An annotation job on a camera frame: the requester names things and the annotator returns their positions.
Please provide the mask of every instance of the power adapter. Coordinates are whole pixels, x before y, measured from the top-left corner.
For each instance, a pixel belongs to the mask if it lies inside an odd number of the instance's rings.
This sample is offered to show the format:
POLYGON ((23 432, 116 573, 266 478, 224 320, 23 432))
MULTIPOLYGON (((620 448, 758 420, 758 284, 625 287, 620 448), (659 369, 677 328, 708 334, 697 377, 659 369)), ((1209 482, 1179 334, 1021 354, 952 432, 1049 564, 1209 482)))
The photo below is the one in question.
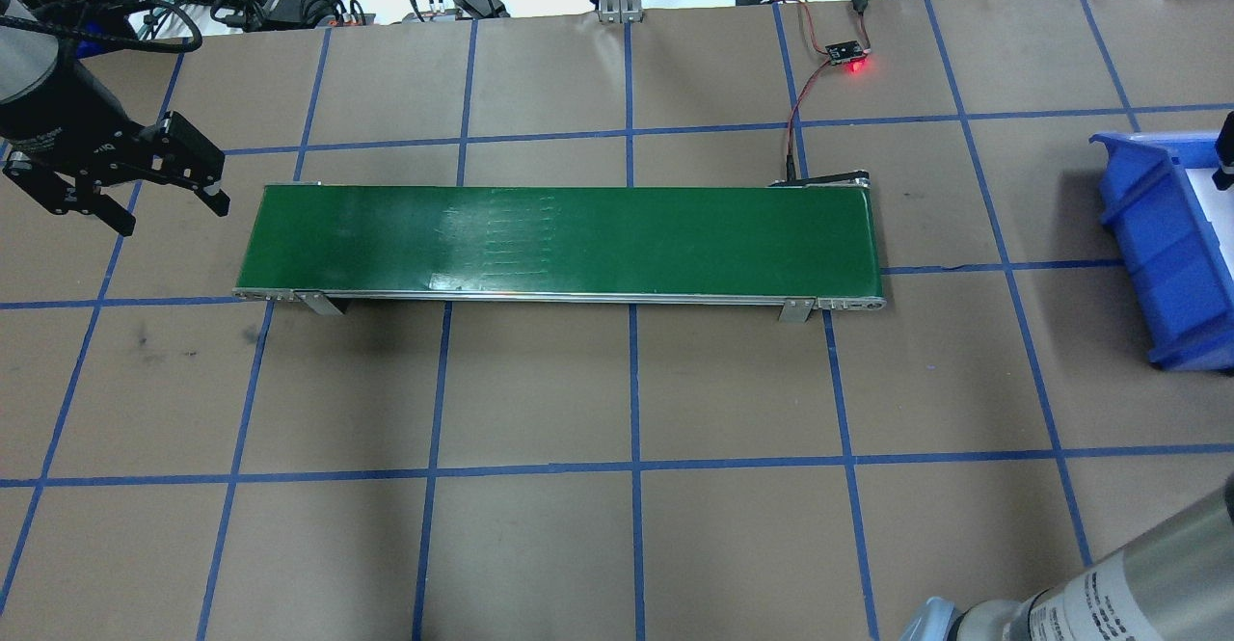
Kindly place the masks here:
POLYGON ((478 20, 510 16, 501 0, 454 0, 454 6, 478 20))

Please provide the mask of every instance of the blue storage bin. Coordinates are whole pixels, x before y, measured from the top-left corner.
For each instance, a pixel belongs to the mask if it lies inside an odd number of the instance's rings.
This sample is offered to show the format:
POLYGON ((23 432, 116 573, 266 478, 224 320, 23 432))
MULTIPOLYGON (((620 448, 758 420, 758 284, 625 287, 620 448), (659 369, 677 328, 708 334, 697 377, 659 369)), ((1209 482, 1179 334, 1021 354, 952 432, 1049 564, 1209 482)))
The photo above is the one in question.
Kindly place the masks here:
POLYGON ((1101 132, 1091 141, 1109 151, 1101 221, 1118 237, 1156 343, 1149 361, 1234 369, 1234 278, 1187 177, 1218 165, 1217 132, 1101 132))

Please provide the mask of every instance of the blue grid line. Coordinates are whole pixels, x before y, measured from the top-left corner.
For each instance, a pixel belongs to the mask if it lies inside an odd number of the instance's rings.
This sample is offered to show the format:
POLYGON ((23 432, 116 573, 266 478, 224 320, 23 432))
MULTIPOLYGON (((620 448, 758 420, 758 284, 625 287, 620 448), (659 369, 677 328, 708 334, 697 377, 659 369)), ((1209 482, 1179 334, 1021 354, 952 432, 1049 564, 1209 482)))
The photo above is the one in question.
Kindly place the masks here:
POLYGON ((1059 119, 1071 116, 1120 116, 1127 109, 1067 109, 1061 111, 1002 111, 969 114, 969 120, 1059 119))
POLYGON ((784 130, 782 122, 733 122, 723 125, 682 125, 664 127, 636 127, 634 135, 706 135, 712 132, 745 132, 750 130, 784 130))
POLYGON ((969 451, 950 453, 879 453, 853 456, 859 466, 902 466, 929 463, 990 463, 1000 461, 1054 459, 1054 451, 969 451))
MULTIPOLYGON (((175 91, 175 83, 180 79, 180 70, 183 67, 184 53, 180 53, 175 57, 175 65, 173 65, 172 74, 167 82, 167 91, 163 93, 163 103, 159 105, 158 112, 159 119, 167 114, 168 105, 172 103, 172 95, 175 91)), ((141 195, 141 189, 142 184, 138 182, 128 196, 127 209, 130 212, 137 207, 137 198, 141 195)), ((125 237, 116 235, 116 241, 111 246, 111 257, 107 259, 107 269, 102 274, 102 282, 99 284, 99 295, 95 299, 102 300, 107 296, 107 289, 111 287, 111 277, 115 275, 116 263, 120 262, 120 249, 123 246, 125 237)), ((81 347, 78 352, 78 358, 73 364, 73 373, 69 377, 68 388, 64 390, 64 399, 60 403, 60 410, 56 416, 56 425, 52 429, 52 437, 47 445, 47 452, 43 453, 43 464, 42 468, 39 468, 38 479, 35 483, 35 492, 31 493, 30 505, 26 508, 26 517, 22 519, 21 531, 17 534, 17 543, 14 547, 12 557, 9 559, 9 568, 5 572, 4 584, 0 585, 0 615, 4 614, 5 605, 9 603, 9 593, 12 590, 12 582, 17 576, 17 567, 21 564, 21 555, 26 550, 26 540, 30 537, 30 529, 35 524, 35 514, 38 511, 38 504, 43 498, 43 490, 52 471, 52 461, 56 458, 56 450, 59 447, 60 437, 64 434, 64 425, 68 421, 69 408, 73 405, 73 396, 77 394, 77 384, 81 378, 81 368, 85 366, 85 357, 90 351, 90 341, 94 338, 94 331, 99 325, 99 316, 102 314, 102 308, 97 306, 97 304, 95 304, 93 309, 94 310, 90 312, 90 321, 85 329, 85 335, 81 337, 81 347)))
POLYGON ((819 119, 812 121, 800 121, 802 127, 832 127, 849 125, 896 125, 902 122, 943 122, 958 121, 960 116, 955 114, 924 115, 924 116, 886 116, 871 119, 819 119))
POLYGON ((626 188, 634 188, 634 36, 633 22, 623 25, 624 61, 622 63, 626 73, 626 188))
POLYGON ((647 640, 647 599, 643 576, 643 434, 639 416, 638 305, 629 305, 629 456, 634 548, 634 639, 647 640))
MULTIPOLYGON (((626 188, 634 188, 634 35, 633 22, 623 25, 626 78, 626 188)), ((638 305, 629 305, 629 484, 631 545, 634 557, 634 639, 647 641, 647 598, 643 576, 643 435, 639 414, 638 305)))
POLYGON ((1059 480, 1062 485, 1062 495, 1067 503, 1067 511, 1071 515, 1071 526, 1075 530, 1076 545, 1080 550, 1080 558, 1083 564, 1092 566, 1092 553, 1088 548, 1088 536, 1085 535, 1083 519, 1080 516, 1080 505, 1076 501, 1075 488, 1071 484, 1071 472, 1067 469, 1066 455, 1062 452, 1062 441, 1059 436, 1058 425, 1054 421, 1054 410, 1050 406, 1050 398, 1045 390, 1045 377, 1041 373, 1040 361, 1037 357, 1037 347, 1033 342, 1033 332, 1028 326, 1028 316, 1024 314, 1024 303, 1019 296, 1019 287, 1016 283, 1016 272, 1011 266, 1007 254, 1007 243, 1003 240, 1002 227, 998 224, 998 212, 995 209, 993 196, 990 184, 986 182, 986 173, 981 165, 981 157, 977 153, 977 143, 972 137, 972 127, 969 124, 964 109, 964 99, 960 96, 960 88, 955 79, 955 70, 951 68, 951 59, 946 52, 946 42, 943 41, 943 30, 939 26, 938 16, 934 12, 934 2, 926 0, 926 12, 929 14, 930 27, 934 30, 934 41, 938 43, 939 54, 943 58, 943 69, 946 72, 946 82, 951 88, 951 96, 955 99, 955 107, 960 112, 960 126, 964 130, 964 141, 969 147, 972 159, 972 169, 977 177, 977 185, 981 188, 981 199, 986 205, 990 217, 990 227, 993 230, 995 245, 998 247, 998 259, 1004 268, 1007 290, 1011 294, 1012 308, 1016 311, 1016 321, 1019 325, 1019 333, 1024 342, 1024 353, 1028 357, 1029 369, 1033 374, 1033 384, 1037 388, 1037 399, 1041 408, 1041 417, 1045 421, 1045 431, 1050 437, 1050 447, 1059 469, 1059 480))
POLYGON ((305 127, 300 133, 300 146, 296 147, 296 173, 291 180, 300 183, 300 177, 305 168, 305 152, 308 149, 308 137, 312 136, 312 121, 317 115, 317 98, 321 96, 321 80, 326 77, 326 58, 329 57, 329 35, 334 30, 327 28, 321 37, 321 53, 317 54, 317 73, 312 80, 312 94, 308 96, 308 112, 305 114, 305 127))
MULTIPOLYGON (((789 57, 789 37, 784 33, 784 14, 780 12, 779 2, 771 5, 771 14, 775 16, 776 38, 780 40, 780 58, 784 62, 785 83, 789 84, 789 109, 792 110, 797 105, 797 78, 792 74, 792 59, 789 57)), ((806 158, 805 136, 801 132, 801 111, 793 111, 792 117, 793 140, 797 145, 797 175, 807 178, 810 177, 810 164, 806 158)))
POLYGON ((122 306, 213 306, 220 304, 243 304, 234 296, 164 296, 152 299, 69 299, 65 301, 0 301, 0 311, 23 309, 105 309, 122 306))
POLYGON ((1132 106, 1137 114, 1176 114, 1181 111, 1229 111, 1234 103, 1227 104, 1185 104, 1178 106, 1132 106))
POLYGON ((1123 112, 1127 114, 1127 120, 1132 121, 1132 130, 1139 132, 1140 121, 1135 117, 1135 111, 1132 110, 1132 100, 1128 99, 1127 89, 1123 88, 1123 79, 1118 77, 1118 70, 1114 69, 1114 58, 1111 57, 1109 48, 1106 47, 1104 37, 1101 36, 1101 28, 1097 27, 1097 19, 1092 16, 1092 7, 1088 6, 1088 0, 1080 0, 1080 6, 1083 7, 1083 16, 1088 20, 1088 28, 1092 30, 1092 37, 1097 41, 1102 61, 1106 61, 1106 69, 1109 72, 1109 79, 1114 83, 1114 90, 1118 91, 1118 100, 1123 101, 1123 112))
POLYGON ((227 157, 243 157, 247 154, 290 154, 299 151, 300 147, 288 145, 283 147, 244 147, 241 149, 223 149, 223 154, 227 157))
POLYGON ((248 389, 244 392, 244 406, 241 410, 239 429, 236 431, 236 448, 232 452, 231 474, 227 480, 227 493, 223 496, 222 515, 218 517, 218 532, 215 536, 215 551, 210 557, 210 573, 206 576, 206 592, 201 597, 201 615, 197 618, 197 641, 205 641, 206 627, 210 624, 210 611, 215 603, 215 587, 218 584, 218 568, 223 559, 223 547, 227 543, 227 527, 231 525, 231 511, 236 503, 236 477, 244 457, 244 443, 248 438, 248 422, 253 415, 253 400, 257 396, 257 382, 262 374, 262 358, 265 356, 265 341, 270 335, 270 321, 274 320, 274 303, 265 304, 265 316, 257 336, 257 348, 253 351, 253 366, 248 374, 248 389))
POLYGON ((590 140, 592 137, 626 137, 629 131, 617 130, 581 130, 578 132, 539 132, 532 135, 479 135, 468 137, 468 145, 484 142, 539 142, 544 140, 590 140))
POLYGON ((856 543, 856 563, 861 572, 861 598, 865 600, 865 622, 870 639, 879 641, 879 614, 874 606, 874 579, 870 574, 870 557, 865 542, 865 520, 861 517, 861 492, 856 483, 856 461, 853 455, 853 436, 849 431, 848 408, 844 403, 844 379, 840 375, 839 348, 832 311, 823 311, 823 331, 827 336, 827 358, 832 372, 832 393, 835 396, 835 420, 844 453, 844 479, 848 483, 849 510, 853 515, 853 540, 856 543))
POLYGON ((480 36, 480 20, 471 20, 471 36, 466 48, 466 78, 463 83, 463 122, 459 127, 459 165, 454 185, 463 185, 466 167, 468 132, 471 126, 471 84, 475 83, 475 44, 480 36))
MULTIPOLYGON (((1234 443, 1178 443, 1143 446, 1092 446, 1085 448, 1062 448, 1067 458, 1116 458, 1151 456, 1212 456, 1234 453, 1234 443)), ((844 456, 781 456, 765 458, 684 458, 684 459, 643 459, 638 463, 639 472, 673 471, 710 471, 710 469, 758 469, 793 467, 840 467, 849 462, 858 466, 898 466, 929 463, 985 463, 1002 461, 1039 461, 1054 459, 1050 448, 1019 451, 961 451, 942 453, 869 453, 844 456)), ((591 474, 631 472, 634 463, 629 461, 595 463, 539 463, 511 466, 439 467, 437 477, 505 477, 515 474, 591 474)), ((0 489, 25 489, 43 484, 44 488, 59 487, 149 487, 157 484, 279 484, 294 482, 357 482, 384 479, 424 479, 427 468, 396 469, 357 469, 357 471, 316 471, 316 472, 268 472, 239 474, 146 474, 146 476, 101 476, 101 477, 49 477, 0 479, 0 489)))
MULTIPOLYGON (((1132 106, 1129 110, 1134 114, 1167 114, 1167 112, 1186 112, 1186 111, 1228 111, 1234 109, 1234 104, 1182 104, 1175 106, 1132 106)), ((1067 116, 1106 116, 1106 115, 1122 115, 1128 112, 1128 109, 1064 109, 1055 111, 1003 111, 1003 112, 986 112, 986 114, 969 114, 967 119, 972 120, 1008 120, 1008 119, 1050 119, 1050 117, 1067 117, 1067 116)), ((851 125, 898 125, 909 122, 946 122, 946 121, 959 121, 960 116, 956 114, 939 114, 939 115, 917 115, 917 116, 882 116, 882 117, 859 117, 859 119, 818 119, 818 120, 802 120, 800 122, 801 127, 832 127, 832 126, 851 126, 851 125)), ((578 132, 542 132, 542 133, 528 133, 528 135, 482 135, 476 137, 468 137, 466 142, 480 143, 480 142, 534 142, 537 140, 581 140, 590 137, 623 137, 627 132, 632 132, 634 136, 643 135, 707 135, 713 132, 745 132, 755 130, 784 130, 784 122, 740 122, 740 124, 723 124, 723 125, 685 125, 685 126, 660 126, 660 127, 634 127, 629 131, 624 128, 611 128, 611 130, 590 130, 590 131, 578 131, 578 132)), ((387 147, 420 147, 420 146, 437 146, 437 145, 460 145, 460 137, 428 137, 428 138, 407 138, 407 140, 380 140, 371 142, 328 142, 321 145, 308 145, 304 149, 305 152, 338 152, 347 149, 380 149, 387 147)), ((299 152, 299 146, 278 146, 278 147, 242 147, 226 149, 223 153, 228 157, 234 156, 252 156, 252 154, 289 154, 292 152, 299 152)))
POLYGON ((1203 456, 1234 453, 1234 443, 1193 443, 1191 446, 1109 446, 1065 448, 1069 458, 1113 458, 1125 456, 1203 456))
POLYGON ((428 469, 424 471, 424 514, 420 522, 420 561, 416 564, 416 598, 411 609, 411 637, 424 635, 424 598, 428 594, 428 553, 433 535, 433 504, 437 499, 438 458, 442 451, 442 419, 445 408, 445 372, 450 357, 450 321, 454 304, 445 303, 442 311, 442 340, 437 352, 437 390, 433 395, 433 429, 428 443, 428 469))

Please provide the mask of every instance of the green belt surface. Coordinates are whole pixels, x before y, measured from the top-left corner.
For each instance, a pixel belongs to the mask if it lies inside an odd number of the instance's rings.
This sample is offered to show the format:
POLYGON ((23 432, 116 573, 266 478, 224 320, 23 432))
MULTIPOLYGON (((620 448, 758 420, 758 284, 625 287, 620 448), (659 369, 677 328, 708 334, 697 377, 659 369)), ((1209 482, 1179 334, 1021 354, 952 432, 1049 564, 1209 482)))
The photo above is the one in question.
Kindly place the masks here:
POLYGON ((869 190, 269 185, 241 295, 881 305, 869 190))

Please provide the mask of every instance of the blue tape line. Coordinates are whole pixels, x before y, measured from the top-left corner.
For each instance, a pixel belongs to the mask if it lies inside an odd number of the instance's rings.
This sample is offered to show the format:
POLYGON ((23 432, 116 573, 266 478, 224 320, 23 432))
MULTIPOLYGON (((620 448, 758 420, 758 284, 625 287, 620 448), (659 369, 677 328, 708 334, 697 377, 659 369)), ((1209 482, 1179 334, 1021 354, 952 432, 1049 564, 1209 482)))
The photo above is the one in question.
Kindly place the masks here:
POLYGON ((633 22, 622 25, 626 73, 626 188, 634 188, 634 36, 633 22))
POLYGON ((1002 272, 998 263, 972 263, 967 266, 901 266, 882 268, 882 274, 945 274, 954 272, 1002 272))
MULTIPOLYGON (((771 14, 775 16, 775 33, 780 40, 780 58, 784 62, 784 77, 789 84, 789 109, 797 105, 797 78, 792 74, 792 59, 789 56, 789 38, 784 33, 784 16, 780 14, 780 2, 771 5, 771 14)), ((797 143, 797 175, 806 178, 810 175, 810 159, 806 157, 806 140, 801 132, 801 111, 793 111, 793 140, 797 143)))
POLYGON ((244 147, 242 149, 223 149, 223 154, 228 157, 244 157, 251 154, 290 154, 292 152, 299 152, 300 147, 286 146, 286 147, 244 147))
POLYGON ((643 576, 643 435, 639 416, 638 305, 629 305, 629 459, 634 546, 634 639, 647 640, 647 599, 643 576))
POLYGON ((1069 116, 1120 116, 1127 109, 1069 109, 1062 111, 1003 111, 991 114, 969 114, 969 120, 1003 119, 1058 119, 1069 116))
POLYGON ((1123 88, 1123 79, 1114 69, 1114 58, 1111 57, 1109 48, 1106 47, 1106 40, 1101 35, 1101 28, 1097 27, 1097 19, 1092 16, 1092 7, 1088 6, 1088 0, 1080 0, 1080 6, 1083 7, 1083 16, 1088 20, 1088 28, 1092 30, 1092 37, 1097 41, 1102 61, 1106 61, 1106 69, 1109 72, 1109 79, 1114 83, 1114 90, 1118 91, 1118 100, 1123 101, 1123 112, 1127 114, 1127 120, 1132 121, 1132 130, 1139 132, 1140 121, 1135 117, 1135 111, 1132 110, 1132 100, 1127 96, 1127 89, 1123 88))
MULTIPOLYGON (((1112 458, 1141 456, 1207 456, 1234 453, 1234 443, 1178 443, 1146 446, 1093 446, 1087 448, 1062 448, 1067 458, 1112 458)), ((896 466, 927 463, 977 463, 998 461, 1053 459, 1053 450, 1022 451, 960 451, 943 453, 870 453, 844 456, 784 456, 766 458, 687 458, 665 461, 639 461, 639 472, 705 471, 705 469, 758 469, 791 467, 840 467, 848 462, 859 466, 896 466)), ((579 474, 631 472, 634 463, 628 461, 597 463, 542 463, 521 466, 439 467, 437 477, 501 477, 512 474, 579 474)), ((270 484, 294 482, 354 482, 383 479, 423 479, 427 468, 273 472, 231 474, 147 474, 101 477, 48 477, 0 479, 0 489, 31 488, 42 484, 57 487, 142 487, 153 484, 270 484)))
POLYGON ((927 463, 988 463, 998 461, 1054 459, 1054 451, 969 451, 954 453, 880 453, 854 456, 859 466, 901 466, 927 463))
POLYGON ((1229 111, 1234 104, 1190 104, 1181 106, 1132 106, 1137 114, 1177 114, 1185 111, 1229 111))
POLYGON ((926 0, 926 12, 929 14, 930 27, 934 30, 934 41, 938 43, 939 54, 943 58, 943 69, 946 72, 946 82, 951 88, 951 96, 955 99, 955 107, 960 112, 960 126, 964 130, 964 141, 969 147, 972 159, 972 169, 977 177, 977 185, 981 188, 981 199, 986 205, 990 217, 990 227, 993 230, 995 245, 998 247, 998 259, 1004 268, 1007 290, 1011 294, 1012 308, 1016 311, 1016 321, 1019 325, 1019 333, 1024 342, 1024 353, 1028 356, 1028 364, 1033 373, 1033 384, 1037 388, 1037 399, 1041 408, 1041 419, 1045 422, 1045 431, 1050 437, 1050 447, 1054 452, 1055 463, 1059 469, 1059 480, 1062 484, 1062 495, 1067 503, 1067 511, 1071 514, 1071 526, 1075 530, 1076 545, 1080 548, 1080 558, 1085 566, 1092 564, 1092 553, 1088 548, 1088 536, 1085 535, 1083 519, 1080 516, 1080 506, 1076 504, 1075 488, 1071 487, 1071 472, 1067 469, 1066 456, 1062 453, 1062 441, 1059 437, 1059 429, 1054 421, 1054 410, 1050 406, 1049 393, 1045 390, 1045 377, 1041 373, 1041 364, 1037 357, 1037 346, 1033 342, 1033 332, 1028 326, 1028 316, 1024 314, 1024 303, 1019 296, 1019 285, 1016 283, 1016 272, 1007 256, 1007 243, 1003 240, 1002 227, 998 224, 998 212, 995 209, 993 196, 990 184, 986 182, 986 173, 981 165, 981 157, 977 153, 977 143, 972 137, 972 127, 969 124, 967 114, 964 110, 964 99, 960 96, 960 88, 955 80, 955 70, 951 68, 951 59, 946 52, 946 42, 943 41, 943 30, 939 27, 938 16, 934 12, 934 2, 926 0))
POLYGON ((321 53, 317 56, 317 73, 312 80, 312 94, 308 96, 308 112, 305 114, 305 127, 300 133, 300 146, 296 147, 296 172, 291 180, 300 183, 300 177, 305 168, 305 152, 308 151, 308 137, 312 136, 312 121, 317 115, 317 98, 321 96, 321 80, 326 78, 326 59, 329 57, 329 35, 334 30, 327 28, 321 37, 321 53))
POLYGON ((680 127, 636 127, 632 132, 642 135, 706 135, 711 132, 744 132, 749 130, 784 130, 782 122, 735 122, 727 125, 685 125, 680 127))
POLYGON ((231 474, 227 494, 223 496, 223 511, 218 517, 218 534, 215 536, 215 552, 210 558, 210 573, 206 577, 206 592, 201 598, 201 615, 197 618, 197 641, 205 641, 206 626, 210 624, 210 610, 215 603, 215 587, 218 584, 218 567, 223 559, 223 546, 227 542, 227 527, 231 524, 231 510, 236 501, 236 477, 244 457, 244 443, 248 440, 248 422, 253 415, 253 400, 257 398, 257 382, 262 374, 262 358, 265 356, 265 342, 270 335, 270 321, 274 320, 274 303, 267 301, 262 330, 257 336, 257 348, 253 351, 253 366, 248 373, 248 389, 244 392, 244 408, 239 416, 239 429, 236 431, 236 448, 232 451, 231 474))
POLYGON ((865 520, 861 517, 861 492, 856 483, 856 461, 853 456, 853 438, 844 403, 844 379, 840 375, 839 348, 832 311, 823 311, 823 331, 827 335, 827 359, 832 372, 832 394, 835 396, 835 420, 839 425, 840 448, 844 453, 844 479, 849 490, 849 510, 853 514, 853 540, 856 543, 856 563, 861 572, 861 597, 865 599, 865 624, 870 639, 879 641, 879 611, 874 606, 874 579, 870 576, 870 557, 865 543, 865 520))
POLYGON ((480 35, 479 20, 471 20, 471 38, 466 48, 466 78, 463 83, 463 124, 459 128, 459 165, 454 185, 466 180, 466 143, 471 125, 471 84, 475 83, 475 44, 480 35))
POLYGON ((74 299, 67 301, 0 301, 0 311, 27 309, 105 309, 123 306, 212 306, 244 304, 234 296, 167 296, 157 299, 74 299))
POLYGON ((1113 458, 1127 456, 1203 456, 1234 453, 1234 443, 1195 443, 1191 446, 1111 446, 1096 448, 1066 448, 1069 458, 1113 458))
MULTIPOLYGON (((1187 112, 1187 111, 1228 111, 1230 109, 1234 109, 1234 104, 1133 106, 1133 109, 1130 110, 1135 114, 1165 114, 1165 112, 1187 112)), ((988 114, 969 114, 967 119, 970 121, 1006 120, 1006 119, 1050 119, 1050 117, 1066 117, 1066 116, 1120 115, 1125 112, 1127 109, 1067 109, 1059 111, 1006 111, 1006 112, 988 112, 988 114)), ((851 126, 851 125, 900 125, 911 122, 949 122, 959 120, 960 116, 958 114, 939 114, 939 115, 918 115, 918 116, 803 120, 800 124, 795 125, 800 125, 801 127, 832 127, 832 126, 851 126)), ((671 127, 634 127, 631 130, 612 128, 612 130, 586 130, 578 132, 542 132, 542 133, 529 133, 529 135, 482 135, 478 137, 468 137, 466 143, 471 145, 482 142, 536 142, 539 140, 586 140, 591 137, 624 137, 628 133, 632 133, 636 137, 643 135, 707 135, 713 132, 745 132, 755 130, 784 130, 784 128, 785 124, 782 122, 686 125, 686 126, 671 126, 671 127)), ((460 137, 427 137, 427 138, 413 138, 413 140, 381 140, 373 142, 331 142, 322 145, 308 145, 307 147, 305 147, 305 151, 339 152, 347 149, 380 149, 385 147, 460 145, 462 140, 463 138, 460 137)), ((226 149, 223 153, 227 154, 228 157, 233 157, 233 156, 251 156, 251 154, 289 154, 299 151, 300 151, 299 146, 243 147, 243 148, 226 149)))
POLYGON ((849 125, 897 125, 903 122, 946 122, 958 121, 960 116, 955 114, 926 115, 926 116, 887 116, 876 119, 823 119, 801 121, 801 127, 832 127, 849 125))
POLYGON ((542 463, 527 466, 454 467, 437 468, 437 477, 503 477, 511 474, 579 474, 597 472, 629 472, 633 463, 612 461, 603 463, 542 463))
POLYGON ((1032 269, 1076 269, 1076 268, 1120 268, 1125 263, 1120 258, 1102 258, 1092 261, 1038 261, 1032 263, 1011 263, 1016 270, 1032 269))
POLYGON ((538 142, 542 140, 587 140, 592 137, 624 137, 624 130, 581 130, 579 132, 540 132, 533 135, 481 135, 468 137, 468 145, 484 142, 538 142))
MULTIPOLYGON (((475 22, 471 22, 475 31, 475 22)), ((420 522, 420 563, 416 567, 416 598, 411 611, 411 637, 420 641, 424 636, 424 598, 428 594, 428 553, 433 535, 433 504, 437 499, 437 469, 442 452, 442 419, 445 409, 445 374, 450 358, 450 327, 454 304, 445 303, 442 311, 442 341, 437 352, 437 392, 433 395, 433 429, 428 443, 428 469, 424 471, 424 514, 420 522)))

